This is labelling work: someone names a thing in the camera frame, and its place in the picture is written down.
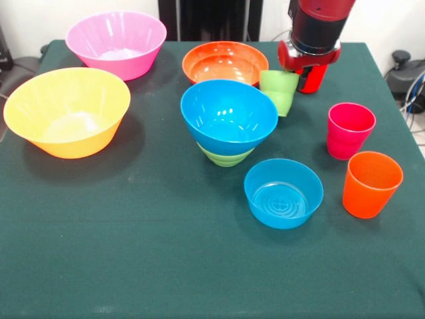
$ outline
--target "bowl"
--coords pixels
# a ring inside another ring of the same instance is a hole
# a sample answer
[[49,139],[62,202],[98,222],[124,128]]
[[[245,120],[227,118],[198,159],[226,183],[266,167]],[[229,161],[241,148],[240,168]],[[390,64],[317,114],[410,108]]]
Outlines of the bowl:
[[114,11],[77,22],[66,35],[66,45],[90,68],[131,80],[151,68],[166,36],[165,25],[155,17]]
[[256,164],[246,174],[244,188],[255,218],[276,229],[304,224],[323,199],[323,185],[314,171],[284,158]]
[[16,89],[3,111],[16,135],[58,158],[83,158],[106,147],[130,102],[127,85],[95,68],[63,68]]
[[278,123],[278,111],[264,93],[233,80],[191,86],[181,98],[181,113],[200,146],[220,156],[254,149]]
[[219,78],[256,86],[260,71],[268,70],[268,61],[249,45],[217,41],[190,50],[183,58],[182,67],[192,83]]
[[246,153],[240,154],[240,155],[233,155],[233,156],[224,156],[224,155],[217,155],[211,152],[208,152],[206,149],[204,149],[199,143],[197,143],[201,151],[215,164],[221,167],[232,167],[237,164],[239,164],[241,161],[245,160],[248,155],[251,154],[251,152],[254,150],[249,150]]

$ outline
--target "orange bowl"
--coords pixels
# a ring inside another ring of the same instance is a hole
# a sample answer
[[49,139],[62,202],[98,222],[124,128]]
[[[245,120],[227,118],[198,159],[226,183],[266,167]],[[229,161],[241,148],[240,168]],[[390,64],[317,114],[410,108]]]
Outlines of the orange bowl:
[[220,78],[257,85],[260,71],[268,70],[268,61],[250,45],[217,41],[190,50],[183,58],[182,67],[194,84]]

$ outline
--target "blue bowl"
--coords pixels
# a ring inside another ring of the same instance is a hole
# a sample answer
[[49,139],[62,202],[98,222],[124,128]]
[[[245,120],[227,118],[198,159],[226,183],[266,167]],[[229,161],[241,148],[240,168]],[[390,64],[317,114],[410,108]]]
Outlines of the blue bowl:
[[315,172],[283,158],[268,159],[252,167],[244,188],[255,218],[277,229],[304,224],[323,199],[323,185]]
[[252,150],[278,124],[272,100],[257,88],[233,80],[191,86],[181,98],[181,113],[194,139],[222,156]]

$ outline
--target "cup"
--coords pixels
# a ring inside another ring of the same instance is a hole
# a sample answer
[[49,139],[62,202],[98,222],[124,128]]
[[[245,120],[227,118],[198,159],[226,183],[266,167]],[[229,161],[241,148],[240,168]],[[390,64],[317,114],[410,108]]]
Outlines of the cup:
[[299,75],[278,70],[263,70],[260,73],[260,90],[278,109],[279,116],[287,116],[297,89]]
[[403,182],[403,170],[387,155],[360,152],[348,162],[343,206],[358,218],[379,214]]
[[327,151],[338,160],[349,160],[372,133],[377,119],[366,106],[343,102],[327,114]]

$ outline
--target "pink bowl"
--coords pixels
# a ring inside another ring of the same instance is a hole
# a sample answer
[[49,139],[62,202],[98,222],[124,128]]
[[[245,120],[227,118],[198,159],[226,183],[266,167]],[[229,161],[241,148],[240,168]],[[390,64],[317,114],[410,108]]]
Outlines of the pink bowl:
[[137,11],[87,17],[71,27],[66,45],[90,68],[131,80],[151,68],[167,36],[165,25]]

